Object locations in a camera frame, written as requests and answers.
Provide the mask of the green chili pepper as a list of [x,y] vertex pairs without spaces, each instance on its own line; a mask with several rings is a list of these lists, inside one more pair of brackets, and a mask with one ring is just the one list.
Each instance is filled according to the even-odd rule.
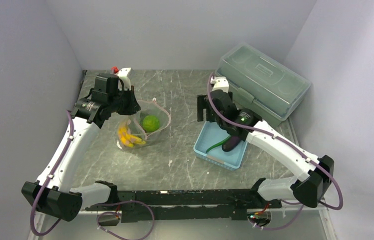
[[213,144],[212,146],[208,147],[205,151],[205,153],[208,153],[209,151],[211,151],[212,149],[214,148],[217,148],[217,147],[220,147],[221,145],[223,145],[226,141],[228,141],[230,139],[230,136],[226,137],[225,139],[221,140],[220,142],[218,143],[215,143]]

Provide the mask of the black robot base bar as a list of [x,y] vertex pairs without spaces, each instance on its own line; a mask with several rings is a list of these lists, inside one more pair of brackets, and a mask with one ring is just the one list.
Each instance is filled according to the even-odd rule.
[[87,211],[119,210],[123,223],[155,220],[231,219],[242,221],[252,212],[279,209],[279,200],[266,201],[249,189],[120,190],[112,204]]

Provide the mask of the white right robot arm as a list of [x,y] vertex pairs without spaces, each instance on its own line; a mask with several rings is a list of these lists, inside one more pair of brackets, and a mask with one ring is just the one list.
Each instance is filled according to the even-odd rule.
[[272,200],[296,200],[315,208],[333,181],[334,160],[318,157],[282,136],[247,108],[239,109],[232,93],[214,90],[197,99],[197,120],[216,123],[228,135],[265,151],[285,166],[290,178],[261,178],[251,188],[250,201],[257,208]]

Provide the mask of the yellow banana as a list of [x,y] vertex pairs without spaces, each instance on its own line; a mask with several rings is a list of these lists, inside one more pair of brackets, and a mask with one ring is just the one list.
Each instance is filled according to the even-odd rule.
[[144,144],[146,144],[146,142],[143,139],[141,139],[141,138],[139,138],[139,137],[131,134],[130,129],[128,128],[128,123],[127,122],[123,123],[121,125],[121,127],[122,126],[126,127],[126,129],[127,129],[127,136],[130,138],[130,141],[132,142],[133,147],[135,147],[136,145],[144,145]]
[[126,147],[133,147],[132,142],[130,141],[130,138],[127,136],[127,129],[125,126],[120,126],[117,130],[117,134],[119,137],[119,141]]

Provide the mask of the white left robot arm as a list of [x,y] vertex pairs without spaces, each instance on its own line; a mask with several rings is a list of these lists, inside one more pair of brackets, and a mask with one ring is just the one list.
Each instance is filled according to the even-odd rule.
[[104,122],[113,113],[130,116],[140,111],[130,81],[132,69],[100,73],[89,94],[80,98],[68,113],[68,128],[55,154],[35,182],[25,182],[21,193],[31,205],[30,218],[43,213],[63,221],[73,220],[81,209],[101,205],[112,210],[118,205],[117,186],[99,180],[73,188],[73,178],[86,150]]

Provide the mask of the purple eggplant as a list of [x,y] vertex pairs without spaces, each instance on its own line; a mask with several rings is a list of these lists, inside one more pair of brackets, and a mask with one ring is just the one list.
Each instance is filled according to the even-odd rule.
[[242,140],[237,136],[229,136],[222,143],[222,151],[232,151]]

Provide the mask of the clear zip top bag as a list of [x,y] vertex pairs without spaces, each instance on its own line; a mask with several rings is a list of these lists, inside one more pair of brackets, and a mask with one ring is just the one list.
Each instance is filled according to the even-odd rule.
[[117,144],[123,150],[150,146],[163,140],[171,124],[171,113],[157,98],[138,101],[141,110],[117,124]]

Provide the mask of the green custard apple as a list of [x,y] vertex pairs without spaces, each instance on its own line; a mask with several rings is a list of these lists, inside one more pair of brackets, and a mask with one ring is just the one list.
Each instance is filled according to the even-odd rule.
[[147,115],[142,119],[141,126],[146,133],[152,133],[160,128],[160,121],[155,115]]

